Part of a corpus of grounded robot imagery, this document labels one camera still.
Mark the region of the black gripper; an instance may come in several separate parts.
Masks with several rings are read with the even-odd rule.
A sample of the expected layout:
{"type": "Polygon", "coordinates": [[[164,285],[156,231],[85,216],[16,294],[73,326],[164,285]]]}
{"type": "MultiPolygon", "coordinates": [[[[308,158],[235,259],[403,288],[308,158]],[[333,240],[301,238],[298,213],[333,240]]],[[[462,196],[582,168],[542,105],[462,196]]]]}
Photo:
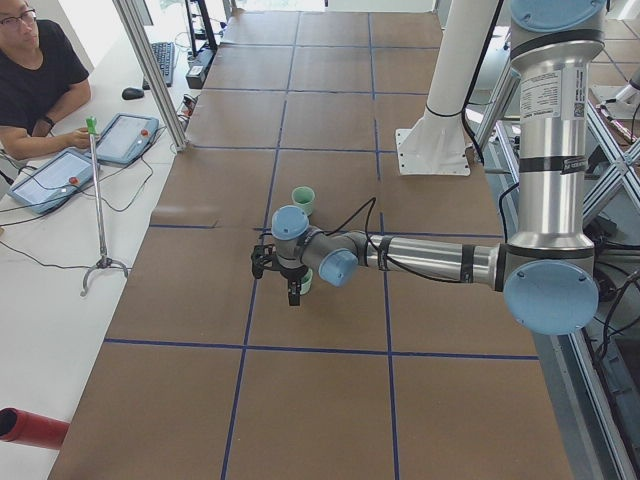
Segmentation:
{"type": "Polygon", "coordinates": [[[297,260],[278,259],[279,271],[287,281],[287,295],[290,306],[299,306],[302,279],[307,273],[307,267],[297,260]]]}

